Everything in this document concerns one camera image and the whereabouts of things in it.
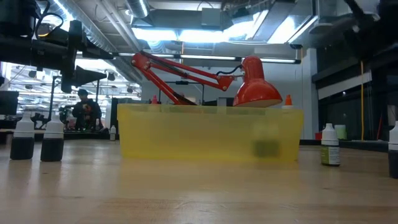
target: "table surface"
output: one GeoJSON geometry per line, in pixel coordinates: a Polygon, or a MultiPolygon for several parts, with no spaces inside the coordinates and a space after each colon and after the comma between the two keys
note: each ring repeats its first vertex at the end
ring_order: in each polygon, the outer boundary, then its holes
{"type": "Polygon", "coordinates": [[[65,141],[62,162],[10,161],[0,146],[1,223],[396,223],[387,154],[303,146],[293,164],[121,159],[119,143],[65,141]]]}

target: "yellow plastic bin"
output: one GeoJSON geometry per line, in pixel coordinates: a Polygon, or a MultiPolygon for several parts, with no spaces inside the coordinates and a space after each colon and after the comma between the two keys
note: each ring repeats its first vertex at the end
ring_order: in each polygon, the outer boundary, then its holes
{"type": "Polygon", "coordinates": [[[295,161],[302,110],[119,104],[124,158],[295,161]]]}

